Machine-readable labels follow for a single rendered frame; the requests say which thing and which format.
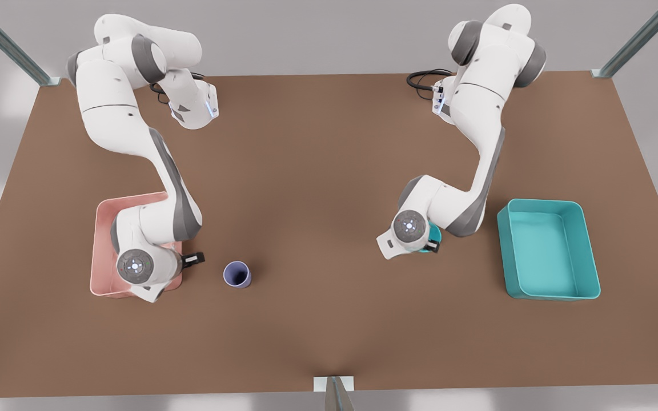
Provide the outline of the teal bowl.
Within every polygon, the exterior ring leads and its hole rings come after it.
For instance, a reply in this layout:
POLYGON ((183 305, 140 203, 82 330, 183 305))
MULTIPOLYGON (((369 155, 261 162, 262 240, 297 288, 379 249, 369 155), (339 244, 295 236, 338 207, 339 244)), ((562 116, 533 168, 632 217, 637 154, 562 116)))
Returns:
MULTIPOLYGON (((428 222, 428 230, 427 230, 429 236, 428 236, 428 241, 429 240, 437 240, 438 242, 441 242, 442 240, 442 233, 439 227, 437 227, 435 224, 432 222, 428 222)), ((427 243, 424 245, 423 249, 420 249, 419 252, 426 253, 427 252, 427 243)))

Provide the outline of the pink plastic box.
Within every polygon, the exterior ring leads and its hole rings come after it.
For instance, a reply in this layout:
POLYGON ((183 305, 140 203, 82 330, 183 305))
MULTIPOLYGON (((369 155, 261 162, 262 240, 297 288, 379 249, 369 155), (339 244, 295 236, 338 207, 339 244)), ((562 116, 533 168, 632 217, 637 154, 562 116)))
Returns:
POLYGON ((95 217, 93 256, 91 261, 90 290, 94 296, 135 297, 131 285, 117 273, 117 253, 111 242, 111 224, 118 213, 126 208, 159 202, 167 198, 166 192, 107 199, 99 203, 95 217))

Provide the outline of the purple cup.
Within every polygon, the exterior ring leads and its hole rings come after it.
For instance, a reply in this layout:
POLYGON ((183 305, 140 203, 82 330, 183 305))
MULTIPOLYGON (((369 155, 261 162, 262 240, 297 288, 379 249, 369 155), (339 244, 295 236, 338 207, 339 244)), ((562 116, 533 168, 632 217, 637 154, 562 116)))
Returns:
POLYGON ((245 288, 251 284, 252 275, 244 262, 232 261, 225 266, 223 279, 230 287, 245 288))

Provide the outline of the teal plastic box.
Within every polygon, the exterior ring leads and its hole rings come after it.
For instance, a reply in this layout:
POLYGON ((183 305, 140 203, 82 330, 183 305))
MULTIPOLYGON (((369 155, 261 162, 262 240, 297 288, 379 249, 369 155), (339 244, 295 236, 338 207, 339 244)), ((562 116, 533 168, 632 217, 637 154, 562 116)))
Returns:
POLYGON ((510 297, 585 301, 600 296, 595 255, 579 204, 512 199, 497 214, 497 224, 510 297))

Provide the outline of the silver frame post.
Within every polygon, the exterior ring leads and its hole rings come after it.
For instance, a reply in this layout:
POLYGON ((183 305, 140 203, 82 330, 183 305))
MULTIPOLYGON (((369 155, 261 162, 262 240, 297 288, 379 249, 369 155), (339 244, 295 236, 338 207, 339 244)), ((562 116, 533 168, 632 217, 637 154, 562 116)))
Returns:
POLYGON ((313 391, 324 392, 324 411, 355 411, 349 392, 355 390, 353 376, 321 376, 313 378, 313 391))
POLYGON ((602 68, 590 71, 593 78, 613 78, 658 33, 658 10, 632 35, 602 68))
POLYGON ((34 60, 0 28, 0 50, 40 87, 59 86, 60 77, 48 75, 34 60))

